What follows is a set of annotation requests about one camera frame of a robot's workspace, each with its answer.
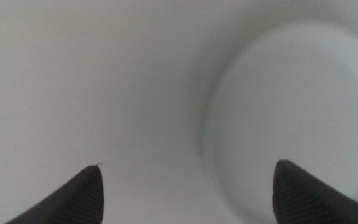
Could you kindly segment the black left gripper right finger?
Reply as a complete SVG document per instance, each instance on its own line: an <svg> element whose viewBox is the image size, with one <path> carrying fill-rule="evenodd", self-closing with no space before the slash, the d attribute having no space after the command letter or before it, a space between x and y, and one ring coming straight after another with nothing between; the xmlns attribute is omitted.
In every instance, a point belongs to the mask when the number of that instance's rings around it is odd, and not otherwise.
<svg viewBox="0 0 358 224"><path fill-rule="evenodd" d="M287 159L276 163L272 203L280 224L358 224L358 202Z"/></svg>

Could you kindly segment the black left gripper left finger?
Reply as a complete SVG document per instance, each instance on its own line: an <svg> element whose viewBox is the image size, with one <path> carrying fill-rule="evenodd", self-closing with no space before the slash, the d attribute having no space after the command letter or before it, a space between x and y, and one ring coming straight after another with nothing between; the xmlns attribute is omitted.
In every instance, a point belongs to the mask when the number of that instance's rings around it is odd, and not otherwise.
<svg viewBox="0 0 358 224"><path fill-rule="evenodd" d="M7 224L101 224L103 214L103 178L92 165Z"/></svg>

